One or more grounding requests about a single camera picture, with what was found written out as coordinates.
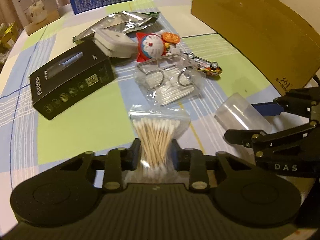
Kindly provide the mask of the translucent plastic cup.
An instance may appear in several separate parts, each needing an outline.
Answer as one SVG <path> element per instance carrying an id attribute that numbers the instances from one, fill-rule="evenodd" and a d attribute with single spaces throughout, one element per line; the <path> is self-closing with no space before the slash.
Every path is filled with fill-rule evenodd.
<path id="1" fill-rule="evenodd" d="M 231 95 L 215 112 L 225 129 L 272 131 L 271 124 L 239 93 Z"/>

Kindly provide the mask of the cotton swabs bag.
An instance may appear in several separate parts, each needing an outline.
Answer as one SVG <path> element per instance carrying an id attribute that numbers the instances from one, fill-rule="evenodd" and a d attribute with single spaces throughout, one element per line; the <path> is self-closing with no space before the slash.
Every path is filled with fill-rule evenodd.
<path id="1" fill-rule="evenodd" d="M 126 174 L 126 183 L 176 183 L 178 172 L 171 157 L 173 139 L 189 127 L 190 115 L 183 109 L 133 105 L 129 118 L 141 145 L 136 170 Z"/>

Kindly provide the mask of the toy race car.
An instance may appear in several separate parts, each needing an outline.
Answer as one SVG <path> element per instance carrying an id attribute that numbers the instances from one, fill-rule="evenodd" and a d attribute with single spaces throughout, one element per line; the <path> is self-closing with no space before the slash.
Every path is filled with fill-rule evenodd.
<path id="1" fill-rule="evenodd" d="M 222 68 L 215 61 L 210 62 L 206 59 L 196 56 L 194 53 L 184 53 L 186 57 L 197 64 L 197 70 L 204 72 L 207 76 L 216 77 L 222 73 Z"/>

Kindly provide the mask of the clear bag with metal hooks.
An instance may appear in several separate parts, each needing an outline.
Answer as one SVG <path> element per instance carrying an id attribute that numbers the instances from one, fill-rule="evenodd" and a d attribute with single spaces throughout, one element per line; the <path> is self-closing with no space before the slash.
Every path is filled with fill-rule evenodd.
<path id="1" fill-rule="evenodd" d="M 199 95 L 205 78 L 196 63 L 181 54 L 138 63 L 133 76 L 146 99 L 157 106 Z"/>

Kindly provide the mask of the brown cardboard box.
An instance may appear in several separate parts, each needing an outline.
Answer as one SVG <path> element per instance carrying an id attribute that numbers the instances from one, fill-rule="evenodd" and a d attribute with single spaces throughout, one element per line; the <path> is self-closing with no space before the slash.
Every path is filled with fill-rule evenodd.
<path id="1" fill-rule="evenodd" d="M 319 70 L 319 33 L 279 0 L 192 0 L 191 13 L 249 59 L 284 95 Z"/>

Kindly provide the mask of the black product box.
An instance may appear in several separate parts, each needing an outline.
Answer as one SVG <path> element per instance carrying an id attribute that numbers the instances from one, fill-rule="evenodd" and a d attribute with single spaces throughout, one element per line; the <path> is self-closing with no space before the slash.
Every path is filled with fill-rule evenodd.
<path id="1" fill-rule="evenodd" d="M 115 80 L 110 58 L 84 41 L 44 64 L 30 76 L 33 107 L 52 120 L 78 101 Z"/>

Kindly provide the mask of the white square case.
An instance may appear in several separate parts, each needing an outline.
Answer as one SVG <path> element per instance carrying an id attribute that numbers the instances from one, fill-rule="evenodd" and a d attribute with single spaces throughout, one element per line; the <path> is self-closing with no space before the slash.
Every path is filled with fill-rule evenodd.
<path id="1" fill-rule="evenodd" d="M 93 42 L 105 55 L 112 58 L 128 59 L 138 49 L 138 43 L 126 34 L 109 29 L 97 29 Z"/>

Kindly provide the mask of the red white cat figurine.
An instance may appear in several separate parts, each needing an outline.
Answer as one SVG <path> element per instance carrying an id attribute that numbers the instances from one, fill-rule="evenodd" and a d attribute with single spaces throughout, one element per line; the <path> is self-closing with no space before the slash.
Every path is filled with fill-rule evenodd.
<path id="1" fill-rule="evenodd" d="M 179 35 L 174 33 L 165 31 L 160 31 L 158 34 L 136 33 L 136 38 L 138 41 L 138 63 L 180 52 L 176 45 L 180 43 L 181 39 Z"/>

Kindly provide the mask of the silver foil pouch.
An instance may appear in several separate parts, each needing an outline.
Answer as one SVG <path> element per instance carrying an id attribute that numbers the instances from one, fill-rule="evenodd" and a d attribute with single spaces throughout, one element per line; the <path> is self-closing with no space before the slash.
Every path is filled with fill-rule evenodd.
<path id="1" fill-rule="evenodd" d="M 73 37 L 72 42 L 90 40 L 95 32 L 100 29 L 108 29 L 120 33 L 128 34 L 135 31 L 143 30 L 156 23 L 160 12 L 133 12 L 119 11 L 109 14 L 91 25 L 80 34 Z"/>

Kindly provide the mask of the white humidifier box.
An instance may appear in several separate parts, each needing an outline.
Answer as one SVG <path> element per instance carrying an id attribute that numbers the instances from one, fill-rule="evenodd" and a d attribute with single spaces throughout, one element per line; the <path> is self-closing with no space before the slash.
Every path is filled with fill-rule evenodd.
<path id="1" fill-rule="evenodd" d="M 27 35 L 60 18 L 56 0 L 12 0 L 12 2 Z"/>

